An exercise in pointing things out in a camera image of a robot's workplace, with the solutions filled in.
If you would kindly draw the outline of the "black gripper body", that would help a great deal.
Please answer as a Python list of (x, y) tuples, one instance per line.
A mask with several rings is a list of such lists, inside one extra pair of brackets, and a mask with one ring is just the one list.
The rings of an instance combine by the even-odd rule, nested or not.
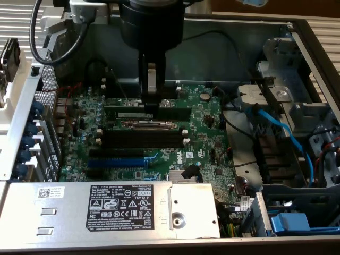
[(121, 35), (124, 42), (142, 52), (166, 52), (182, 42), (183, 4), (147, 7), (120, 4)]

